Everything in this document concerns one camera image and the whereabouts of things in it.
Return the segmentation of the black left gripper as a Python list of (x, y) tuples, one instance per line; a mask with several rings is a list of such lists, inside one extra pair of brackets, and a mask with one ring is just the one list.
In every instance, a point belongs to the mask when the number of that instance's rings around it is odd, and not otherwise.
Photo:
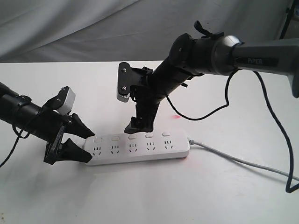
[(44, 162), (53, 165), (57, 161), (89, 162), (92, 155), (76, 145), (71, 139), (61, 143), (65, 133), (81, 138), (94, 136), (76, 113), (61, 115), (57, 109), (62, 105), (59, 97), (62, 91), (50, 98), (41, 108), (39, 119), (42, 125), (43, 137), (47, 141)]

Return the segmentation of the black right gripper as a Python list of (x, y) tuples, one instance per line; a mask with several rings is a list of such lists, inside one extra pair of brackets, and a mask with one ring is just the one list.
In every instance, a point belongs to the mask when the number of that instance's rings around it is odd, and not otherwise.
[(154, 70), (131, 67), (130, 72), (130, 97), (135, 102), (136, 116), (131, 117), (125, 133), (150, 133), (154, 129), (154, 119), (159, 107), (157, 88), (152, 86)]

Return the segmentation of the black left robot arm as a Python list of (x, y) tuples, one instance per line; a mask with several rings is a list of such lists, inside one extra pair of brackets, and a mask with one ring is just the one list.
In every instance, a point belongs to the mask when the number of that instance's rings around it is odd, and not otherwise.
[(17, 139), (34, 135), (46, 141), (44, 162), (53, 165), (57, 161), (78, 161), (87, 163), (92, 156), (77, 146), (71, 139), (62, 142), (65, 133), (83, 139), (94, 136), (94, 133), (81, 121), (79, 116), (71, 113), (75, 93), (68, 86), (50, 98), (43, 106), (32, 102), (32, 99), (20, 95), (0, 85), (0, 119), (9, 123)]

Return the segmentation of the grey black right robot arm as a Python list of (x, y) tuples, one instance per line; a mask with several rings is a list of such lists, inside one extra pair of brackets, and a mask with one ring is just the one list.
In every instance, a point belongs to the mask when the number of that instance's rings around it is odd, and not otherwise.
[(118, 100), (135, 102), (136, 115), (124, 132), (150, 133), (160, 102), (186, 80), (205, 74), (231, 76), (238, 70), (251, 70), (288, 77), (292, 95), (299, 96), (299, 41), (279, 39), (245, 43), (223, 32), (211, 33), (197, 21), (194, 24), (202, 37), (179, 36), (169, 55), (154, 70), (119, 64)]

